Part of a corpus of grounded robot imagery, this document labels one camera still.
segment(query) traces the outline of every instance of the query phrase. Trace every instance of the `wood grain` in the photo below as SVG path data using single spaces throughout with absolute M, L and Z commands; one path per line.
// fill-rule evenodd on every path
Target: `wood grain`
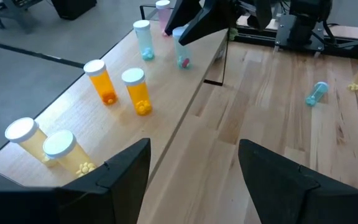
M 145 62 L 141 59 L 134 31 L 102 58 L 119 97 L 116 104 L 104 106 L 84 75 L 36 119 L 40 128 L 47 135 L 61 129 L 72 131 L 97 164 L 140 138 L 151 138 L 152 172 L 198 92 L 226 31 L 190 44 L 193 67 L 179 70 L 172 38 L 162 37 L 156 22 L 152 22 L 151 30 L 155 60 Z M 131 67 L 145 71 L 154 109 L 148 116 L 135 114 L 121 80 L 121 73 Z M 23 185 L 63 185 L 73 180 L 60 166 L 48 169 L 16 144 L 8 144 L 0 151 L 0 173 Z
M 358 188 L 358 60 L 231 42 L 224 86 L 203 84 L 151 181 L 141 224 L 260 223 L 237 158 L 250 139 Z M 211 67 L 207 78 L 216 78 Z M 318 81 L 330 89 L 315 107 Z

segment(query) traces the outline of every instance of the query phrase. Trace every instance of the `gray floor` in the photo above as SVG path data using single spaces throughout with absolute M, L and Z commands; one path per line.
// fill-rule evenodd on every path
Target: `gray floor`
M 7 29 L 0 30 L 0 43 L 86 63 L 100 58 L 132 29 L 133 22 L 140 19 L 141 4 L 155 2 L 98 0 L 96 7 L 75 21 L 65 21 L 48 1 L 29 9 L 27 20 L 34 27 L 31 34 L 24 34 L 16 22 L 4 19 Z
M 0 49 L 0 147 L 12 121 L 35 117 L 81 74 L 79 68 Z

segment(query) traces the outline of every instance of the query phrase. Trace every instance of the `black equipment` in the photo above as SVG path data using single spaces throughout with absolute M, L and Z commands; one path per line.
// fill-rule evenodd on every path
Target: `black equipment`
M 265 30 L 272 19 L 271 7 L 278 2 L 289 7 L 289 14 L 282 14 L 277 30 Z M 186 45 L 213 32 L 237 28 L 239 35 L 234 41 L 238 42 L 311 52 L 316 57 L 328 54 L 358 58 L 358 39 L 335 37 L 329 29 L 326 21 L 332 0 L 290 3 L 289 6 L 283 0 L 205 0 L 201 7 L 199 0 L 178 0 L 165 32 L 170 35 L 174 28 L 189 23 L 179 40 Z M 251 28 L 237 26 L 238 18 L 246 14 Z
M 0 223 L 136 224 L 150 153 L 141 139 L 63 187 L 0 188 Z
M 52 0 L 60 18 L 75 20 L 96 5 L 96 0 Z
M 358 190 L 240 140 L 242 175 L 262 224 L 358 223 Z

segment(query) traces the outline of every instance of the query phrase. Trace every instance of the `metal frame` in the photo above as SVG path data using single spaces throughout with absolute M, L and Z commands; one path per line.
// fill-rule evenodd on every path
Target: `metal frame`
M 285 24 L 280 24 L 278 29 L 283 29 Z M 277 38 L 277 30 L 265 29 L 259 32 L 251 27 L 237 26 L 238 33 L 234 38 L 234 41 L 247 44 L 263 45 L 268 47 L 275 47 L 275 49 L 293 50 L 290 46 L 282 45 L 280 39 Z M 317 57 L 319 54 L 332 55 L 338 57 L 356 58 L 358 59 L 358 39 L 348 37 L 335 37 L 337 41 L 337 47 L 330 45 L 324 45 L 321 43 L 321 47 L 318 50 L 303 49 L 304 52 L 310 52 Z M 324 41 L 330 42 L 330 38 L 324 35 Z
M 149 7 L 149 8 L 154 8 L 154 10 L 148 14 L 145 15 L 144 13 L 144 8 L 145 7 Z M 155 8 L 155 5 L 153 4 L 143 4 L 139 6 L 140 9 L 140 16 L 142 17 L 142 19 L 146 19 L 146 20 L 151 20 L 151 18 L 157 13 L 157 9 Z M 223 75 L 222 75 L 222 81 L 221 82 L 217 82 L 217 81 L 213 81 L 213 80 L 207 80 L 204 79 L 204 83 L 210 84 L 210 85 L 216 85 L 216 86 L 223 86 L 224 83 L 224 75 L 226 73 L 226 61 L 227 61 L 227 51 L 229 50 L 229 31 L 227 31 L 227 39 L 226 39 L 226 48 L 225 50 L 225 56 L 224 56 L 224 65 L 223 65 Z
M 25 33 L 31 32 L 30 24 L 25 20 L 23 12 L 29 7 L 42 2 L 43 0 L 25 0 L 21 1 L 20 5 L 15 3 L 15 0 L 4 0 L 0 3 L 0 29 L 5 29 L 4 24 L 1 21 L 1 17 L 14 19 L 22 27 Z

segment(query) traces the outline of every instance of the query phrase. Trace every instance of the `black cable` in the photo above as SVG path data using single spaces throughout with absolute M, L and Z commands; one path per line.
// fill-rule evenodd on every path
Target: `black cable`
M 282 2 L 284 3 L 284 5 L 286 5 L 288 8 L 290 8 L 290 5 L 288 5 L 288 3 L 284 0 L 282 0 Z
M 326 30 L 329 38 L 331 39 L 331 43 L 336 45 L 336 39 L 334 34 L 331 32 L 331 30 L 329 29 L 328 25 L 327 25 L 327 21 L 323 21 L 323 27 Z
M 280 1 L 280 5 L 281 5 L 281 12 L 287 13 L 287 10 L 284 8 L 283 1 Z

